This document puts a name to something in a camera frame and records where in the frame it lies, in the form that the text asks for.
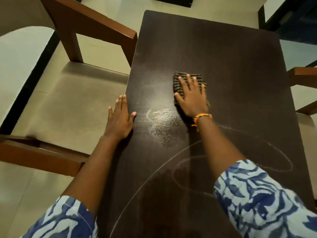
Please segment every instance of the table top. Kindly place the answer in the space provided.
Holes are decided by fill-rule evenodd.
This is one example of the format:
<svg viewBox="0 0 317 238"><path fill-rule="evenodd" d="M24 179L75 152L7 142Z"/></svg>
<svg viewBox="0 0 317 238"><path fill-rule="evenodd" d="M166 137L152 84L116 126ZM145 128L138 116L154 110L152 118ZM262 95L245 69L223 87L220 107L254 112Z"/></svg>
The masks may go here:
<svg viewBox="0 0 317 238"><path fill-rule="evenodd" d="M176 71L203 75L224 134L312 209L278 36L146 11L126 90L137 117L113 161L99 237L239 237L213 195L200 136L173 104Z"/></svg>

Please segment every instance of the finger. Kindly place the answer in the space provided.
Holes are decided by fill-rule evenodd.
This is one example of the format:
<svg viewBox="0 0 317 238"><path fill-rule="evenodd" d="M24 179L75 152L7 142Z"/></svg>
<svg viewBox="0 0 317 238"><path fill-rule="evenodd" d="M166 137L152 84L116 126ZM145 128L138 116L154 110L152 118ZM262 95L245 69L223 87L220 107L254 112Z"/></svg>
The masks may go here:
<svg viewBox="0 0 317 238"><path fill-rule="evenodd" d="M115 107L114 111L115 112L121 111L121 107L122 107L122 95L119 97L119 99L117 99L116 107Z"/></svg>
<svg viewBox="0 0 317 238"><path fill-rule="evenodd" d="M112 117L112 115L113 115L112 108L109 107L108 120Z"/></svg>
<svg viewBox="0 0 317 238"><path fill-rule="evenodd" d="M206 89L205 89L205 85L204 85L204 84L201 85L201 94L202 94L204 97L206 97Z"/></svg>
<svg viewBox="0 0 317 238"><path fill-rule="evenodd" d="M179 93L175 93L174 96L175 96L175 98L180 106L181 106L181 104L183 104L185 102L185 100L182 98L182 96Z"/></svg>
<svg viewBox="0 0 317 238"><path fill-rule="evenodd" d="M122 108L121 108L122 111L124 112L128 112L128 101L126 99L126 95L124 95L122 97Z"/></svg>
<svg viewBox="0 0 317 238"><path fill-rule="evenodd" d="M178 79L179 79L179 81L180 81L180 83L182 85L184 94L186 95L189 92L188 85L187 85L187 83L185 82L185 80L182 77L178 77Z"/></svg>
<svg viewBox="0 0 317 238"><path fill-rule="evenodd" d="M137 112L132 112L129 116L129 123L132 124L132 126L133 126L133 121L136 115L137 115Z"/></svg>
<svg viewBox="0 0 317 238"><path fill-rule="evenodd" d="M199 91L199 84L196 77L193 77L193 84L194 84L194 89L196 91Z"/></svg>
<svg viewBox="0 0 317 238"><path fill-rule="evenodd" d="M186 74L186 77L187 77L189 89L191 91L194 90L194 84L193 84L193 81L192 81L192 77L189 74Z"/></svg>

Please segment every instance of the shirt sleeve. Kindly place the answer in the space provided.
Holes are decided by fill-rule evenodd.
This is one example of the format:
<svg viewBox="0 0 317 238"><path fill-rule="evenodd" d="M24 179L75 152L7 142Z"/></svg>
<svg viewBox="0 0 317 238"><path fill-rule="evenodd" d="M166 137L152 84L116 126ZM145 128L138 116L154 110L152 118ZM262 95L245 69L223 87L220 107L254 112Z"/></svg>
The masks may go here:
<svg viewBox="0 0 317 238"><path fill-rule="evenodd" d="M93 215L78 200L61 196L22 238L97 238Z"/></svg>
<svg viewBox="0 0 317 238"><path fill-rule="evenodd" d="M250 160L223 172L214 191L243 237L317 237L317 215Z"/></svg>

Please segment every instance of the right hand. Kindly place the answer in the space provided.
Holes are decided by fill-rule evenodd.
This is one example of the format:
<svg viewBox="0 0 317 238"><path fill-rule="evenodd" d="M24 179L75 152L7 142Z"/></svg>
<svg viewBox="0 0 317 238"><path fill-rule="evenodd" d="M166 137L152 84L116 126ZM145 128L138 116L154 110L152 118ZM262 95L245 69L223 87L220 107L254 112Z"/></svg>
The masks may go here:
<svg viewBox="0 0 317 238"><path fill-rule="evenodd" d="M174 95L186 116L195 118L199 114L207 114L209 108L207 104L205 85L201 85L200 93L196 77L193 77L192 79L191 76L187 74L189 88L182 77L178 77L178 79L183 87L184 99L179 93L175 93Z"/></svg>

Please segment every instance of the tiled floor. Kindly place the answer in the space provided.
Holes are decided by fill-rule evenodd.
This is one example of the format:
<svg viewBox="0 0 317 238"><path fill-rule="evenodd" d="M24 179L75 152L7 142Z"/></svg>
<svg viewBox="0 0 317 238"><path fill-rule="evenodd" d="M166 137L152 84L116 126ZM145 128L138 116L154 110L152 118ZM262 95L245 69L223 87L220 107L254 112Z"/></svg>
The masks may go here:
<svg viewBox="0 0 317 238"><path fill-rule="evenodd" d="M194 0L191 8L152 0L83 0L82 3L139 32L145 10L257 28L257 12L265 1ZM86 63L129 74L130 67L120 46L81 35L78 40ZM27 133L34 113L68 61L59 44L14 129L14 135ZM26 232L71 180L71 177L0 163L0 237L15 238Z"/></svg>

